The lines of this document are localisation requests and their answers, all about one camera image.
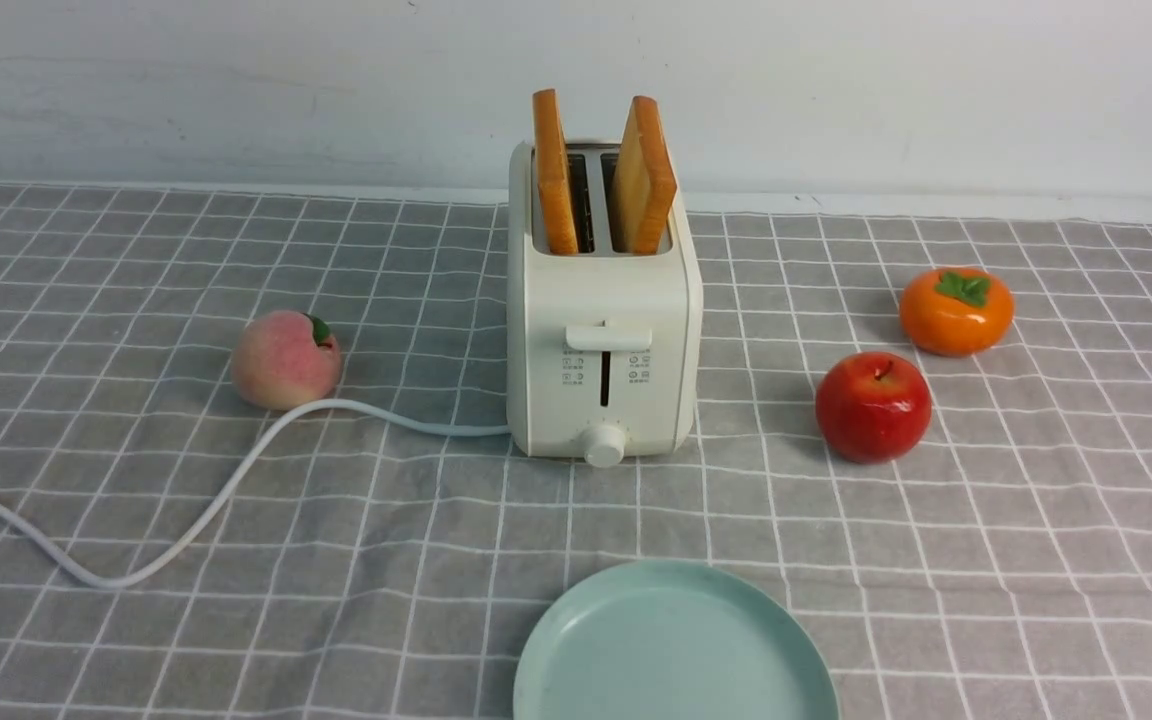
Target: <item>toaster knob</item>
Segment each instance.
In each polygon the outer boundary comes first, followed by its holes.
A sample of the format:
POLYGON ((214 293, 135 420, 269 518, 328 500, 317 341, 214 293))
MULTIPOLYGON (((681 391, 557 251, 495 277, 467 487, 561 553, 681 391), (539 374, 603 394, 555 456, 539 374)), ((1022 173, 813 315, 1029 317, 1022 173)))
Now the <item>toaster knob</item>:
POLYGON ((626 433, 616 425, 594 425, 581 437, 585 461, 594 468, 611 468, 626 456, 626 433))

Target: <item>apple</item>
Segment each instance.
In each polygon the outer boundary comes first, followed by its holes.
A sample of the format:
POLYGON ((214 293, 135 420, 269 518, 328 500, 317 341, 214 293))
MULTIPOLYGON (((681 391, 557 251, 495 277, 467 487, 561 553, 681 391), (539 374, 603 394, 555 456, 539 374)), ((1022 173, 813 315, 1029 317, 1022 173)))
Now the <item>apple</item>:
POLYGON ((321 400, 340 381, 340 343, 313 314, 274 310, 243 328, 230 355, 238 395, 266 410, 321 400))
POLYGON ((814 414, 838 455, 861 464, 887 462, 922 441, 932 423, 932 391, 909 359, 858 353, 824 376, 814 414))

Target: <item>persimmon leaf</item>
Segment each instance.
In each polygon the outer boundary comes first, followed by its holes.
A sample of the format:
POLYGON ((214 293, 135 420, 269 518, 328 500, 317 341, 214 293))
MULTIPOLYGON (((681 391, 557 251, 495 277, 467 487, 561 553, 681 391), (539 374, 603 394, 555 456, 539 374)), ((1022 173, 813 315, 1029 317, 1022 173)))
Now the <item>persimmon leaf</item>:
POLYGON ((986 276, 963 278, 954 270, 946 270, 941 273, 941 282, 937 283, 934 290, 940 291, 946 297, 965 302, 970 306, 984 306, 990 293, 990 279, 986 276))

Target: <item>fake peach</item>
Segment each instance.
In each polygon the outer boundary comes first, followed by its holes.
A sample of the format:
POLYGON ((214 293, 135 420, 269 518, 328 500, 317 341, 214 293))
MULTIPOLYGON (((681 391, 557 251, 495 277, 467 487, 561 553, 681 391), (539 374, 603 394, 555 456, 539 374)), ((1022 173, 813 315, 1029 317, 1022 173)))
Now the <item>fake peach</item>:
POLYGON ((340 344, 313 314, 275 310, 243 328, 229 361, 238 395, 266 410, 321 400, 340 381, 340 344))

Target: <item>red apple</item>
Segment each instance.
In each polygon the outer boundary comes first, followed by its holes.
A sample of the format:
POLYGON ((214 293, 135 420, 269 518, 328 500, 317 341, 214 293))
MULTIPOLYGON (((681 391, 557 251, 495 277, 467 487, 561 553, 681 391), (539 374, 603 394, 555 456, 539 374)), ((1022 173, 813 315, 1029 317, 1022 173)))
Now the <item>red apple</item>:
POLYGON ((824 376, 814 401, 829 447, 851 462, 887 462, 912 450, 932 423, 932 391, 909 359, 858 353, 824 376))

